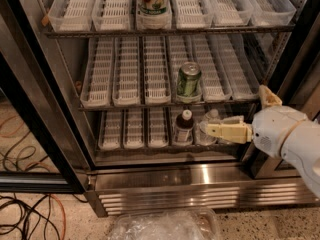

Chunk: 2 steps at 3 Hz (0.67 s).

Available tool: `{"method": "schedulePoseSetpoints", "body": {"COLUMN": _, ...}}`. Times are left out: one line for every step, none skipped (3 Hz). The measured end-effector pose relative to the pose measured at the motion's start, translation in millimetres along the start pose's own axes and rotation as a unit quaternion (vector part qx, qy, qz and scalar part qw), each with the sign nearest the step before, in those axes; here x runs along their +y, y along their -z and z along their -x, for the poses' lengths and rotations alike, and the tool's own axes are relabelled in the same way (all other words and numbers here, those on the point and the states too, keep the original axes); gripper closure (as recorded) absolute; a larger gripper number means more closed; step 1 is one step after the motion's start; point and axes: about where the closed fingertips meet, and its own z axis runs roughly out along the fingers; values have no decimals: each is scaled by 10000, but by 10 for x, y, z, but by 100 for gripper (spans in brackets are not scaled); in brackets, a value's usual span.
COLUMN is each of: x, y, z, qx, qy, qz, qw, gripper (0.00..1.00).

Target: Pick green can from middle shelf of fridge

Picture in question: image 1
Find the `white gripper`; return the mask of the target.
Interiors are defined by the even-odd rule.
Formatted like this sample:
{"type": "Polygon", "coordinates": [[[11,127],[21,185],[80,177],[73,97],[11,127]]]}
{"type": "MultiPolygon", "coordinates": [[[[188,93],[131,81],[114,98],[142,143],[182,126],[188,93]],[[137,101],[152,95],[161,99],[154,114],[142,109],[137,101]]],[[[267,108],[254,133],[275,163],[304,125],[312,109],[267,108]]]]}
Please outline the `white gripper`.
{"type": "MultiPolygon", "coordinates": [[[[252,121],[253,143],[262,152],[275,158],[280,156],[281,146],[288,134],[307,115],[288,106],[281,106],[282,100],[266,85],[259,86],[262,110],[254,115],[252,121]]],[[[228,142],[244,144],[252,140],[252,128],[246,123],[208,124],[208,135],[228,142]]]]}

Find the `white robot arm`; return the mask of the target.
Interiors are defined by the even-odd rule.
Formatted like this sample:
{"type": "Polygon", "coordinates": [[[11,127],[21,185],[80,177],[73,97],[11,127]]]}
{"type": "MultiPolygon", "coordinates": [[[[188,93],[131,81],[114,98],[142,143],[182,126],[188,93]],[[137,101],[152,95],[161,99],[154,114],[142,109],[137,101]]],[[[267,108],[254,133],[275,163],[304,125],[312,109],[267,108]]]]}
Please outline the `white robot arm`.
{"type": "Polygon", "coordinates": [[[243,116],[208,119],[202,132],[232,143],[252,142],[272,158],[281,157],[297,169],[308,189],[320,197],[320,125],[282,100],[266,85],[258,91],[262,109],[251,124],[243,116]]]}

